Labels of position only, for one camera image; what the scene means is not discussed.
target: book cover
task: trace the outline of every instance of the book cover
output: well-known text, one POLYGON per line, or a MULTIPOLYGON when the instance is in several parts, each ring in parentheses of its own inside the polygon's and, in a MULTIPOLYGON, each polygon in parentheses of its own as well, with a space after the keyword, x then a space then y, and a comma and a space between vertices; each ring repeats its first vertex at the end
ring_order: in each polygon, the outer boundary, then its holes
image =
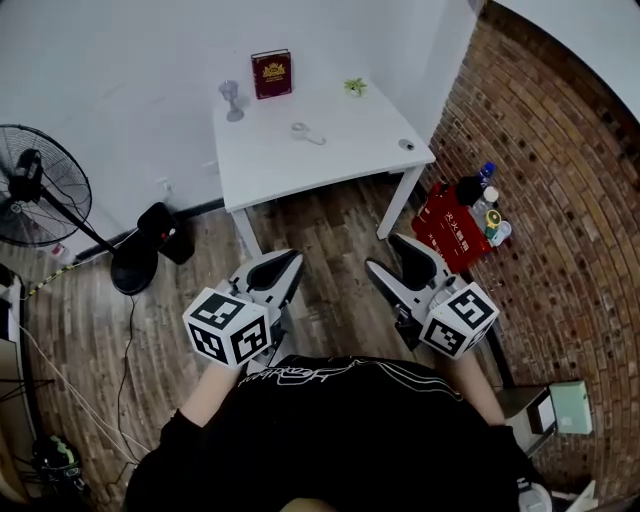
POLYGON ((291 92, 291 53, 289 50, 254 53, 251 56, 256 97, 273 98, 291 92))

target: cube with fiducial markers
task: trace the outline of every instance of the cube with fiducial markers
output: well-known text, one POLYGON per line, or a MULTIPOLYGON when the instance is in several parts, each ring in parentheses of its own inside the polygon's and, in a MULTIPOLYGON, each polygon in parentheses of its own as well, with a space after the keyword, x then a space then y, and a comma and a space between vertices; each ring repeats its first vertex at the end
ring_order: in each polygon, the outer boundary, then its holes
POLYGON ((199 354, 230 368, 271 345, 267 308, 205 288, 182 315, 199 354))
POLYGON ((499 314, 491 299, 471 283, 429 311, 419 338, 438 352, 458 359, 484 338, 499 314))

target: table top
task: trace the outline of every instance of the table top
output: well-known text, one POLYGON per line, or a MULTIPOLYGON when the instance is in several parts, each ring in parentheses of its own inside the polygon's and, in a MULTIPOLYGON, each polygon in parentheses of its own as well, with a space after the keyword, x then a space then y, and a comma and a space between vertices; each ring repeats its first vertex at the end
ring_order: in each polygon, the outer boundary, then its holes
POLYGON ((291 94, 252 99, 242 120, 226 120, 218 95, 215 142, 225 208, 234 211, 323 185, 435 160, 408 121, 371 83, 362 98, 342 82, 295 88, 291 94), (304 123, 324 145, 291 136, 304 123), (409 140, 414 149, 403 149, 409 140))

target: fan pole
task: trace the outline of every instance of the fan pole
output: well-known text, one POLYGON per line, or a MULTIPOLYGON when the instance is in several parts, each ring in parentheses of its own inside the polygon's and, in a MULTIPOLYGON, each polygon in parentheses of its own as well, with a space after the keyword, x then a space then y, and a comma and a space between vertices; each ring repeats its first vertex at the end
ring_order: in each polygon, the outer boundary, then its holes
POLYGON ((102 238, 100 238, 95 231, 89 229, 84 222, 82 222, 78 217, 76 217, 73 213, 71 213, 65 205, 63 205, 56 197, 51 194, 46 188, 42 187, 40 189, 40 196, 47 200, 47 202, 53 206, 56 210, 58 210, 63 217, 65 217, 69 222, 71 222, 74 226, 76 226, 80 231, 82 231, 89 238, 93 239, 100 247, 102 247, 105 251, 109 251, 111 254, 116 253, 116 248, 111 245, 109 242, 106 242, 102 238))

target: person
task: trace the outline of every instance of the person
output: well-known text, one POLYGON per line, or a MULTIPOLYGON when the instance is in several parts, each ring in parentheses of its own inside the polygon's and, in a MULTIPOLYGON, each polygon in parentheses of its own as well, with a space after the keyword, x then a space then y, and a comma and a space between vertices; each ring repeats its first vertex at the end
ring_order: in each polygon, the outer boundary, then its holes
POLYGON ((518 510, 540 482, 472 351, 212 363, 134 471, 138 510, 518 510))

